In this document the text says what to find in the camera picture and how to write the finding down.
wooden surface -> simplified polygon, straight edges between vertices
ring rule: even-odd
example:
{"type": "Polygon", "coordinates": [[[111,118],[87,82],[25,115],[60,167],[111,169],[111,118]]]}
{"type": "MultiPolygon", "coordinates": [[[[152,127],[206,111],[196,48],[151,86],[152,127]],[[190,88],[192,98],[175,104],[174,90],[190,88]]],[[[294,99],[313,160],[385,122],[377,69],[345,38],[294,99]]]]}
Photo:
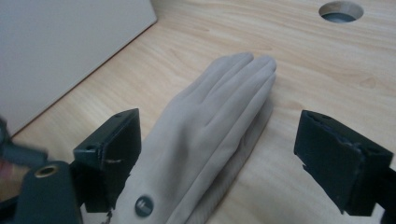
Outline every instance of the wooden surface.
{"type": "Polygon", "coordinates": [[[293,147],[308,109],[396,152],[396,4],[356,0],[362,18],[336,24],[318,14],[326,3],[154,0],[158,22],[14,140],[71,161],[72,149],[107,118],[135,107],[144,138],[172,97],[214,59],[269,54],[277,61],[274,113],[208,223],[379,223],[379,206],[372,217],[342,216],[293,147]]]}

wooden table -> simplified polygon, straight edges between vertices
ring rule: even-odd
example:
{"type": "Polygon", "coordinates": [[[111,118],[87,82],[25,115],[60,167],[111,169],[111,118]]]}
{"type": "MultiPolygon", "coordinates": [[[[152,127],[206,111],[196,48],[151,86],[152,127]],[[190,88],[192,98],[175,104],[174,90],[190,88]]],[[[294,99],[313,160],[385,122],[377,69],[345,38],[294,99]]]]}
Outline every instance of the wooden table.
{"type": "Polygon", "coordinates": [[[269,54],[277,61],[274,113],[208,223],[379,223],[379,206],[372,217],[342,216],[293,154],[302,109],[396,152],[396,4],[355,0],[364,15],[339,24],[319,16],[327,1],[154,0],[158,22],[14,141],[71,161],[72,149],[107,118],[135,107],[144,138],[172,97],[214,59],[269,54]]]}

table hole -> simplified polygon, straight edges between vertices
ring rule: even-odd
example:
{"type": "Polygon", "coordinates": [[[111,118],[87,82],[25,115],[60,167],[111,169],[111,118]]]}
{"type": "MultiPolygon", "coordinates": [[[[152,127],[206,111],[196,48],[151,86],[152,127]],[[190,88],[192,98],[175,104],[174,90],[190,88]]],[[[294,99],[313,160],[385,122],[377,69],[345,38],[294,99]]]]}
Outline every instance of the table hole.
{"type": "Polygon", "coordinates": [[[348,1],[330,2],[319,9],[319,15],[323,19],[336,23],[356,21],[363,16],[363,13],[361,6],[348,1]]]}

wood grain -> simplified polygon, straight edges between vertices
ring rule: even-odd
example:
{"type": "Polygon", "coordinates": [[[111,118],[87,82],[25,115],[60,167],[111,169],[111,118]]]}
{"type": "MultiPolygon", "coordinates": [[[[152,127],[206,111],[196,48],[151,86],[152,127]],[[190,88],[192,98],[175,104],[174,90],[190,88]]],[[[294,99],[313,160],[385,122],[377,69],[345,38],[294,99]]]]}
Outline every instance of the wood grain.
{"type": "Polygon", "coordinates": [[[354,2],[362,18],[336,24],[318,14],[325,0],[154,0],[158,22],[14,140],[71,161],[72,149],[108,117],[135,107],[145,137],[211,61],[239,51],[269,54],[277,61],[274,113],[208,223],[379,223],[379,206],[372,217],[342,216],[293,155],[302,109],[396,152],[396,4],[354,2]]]}

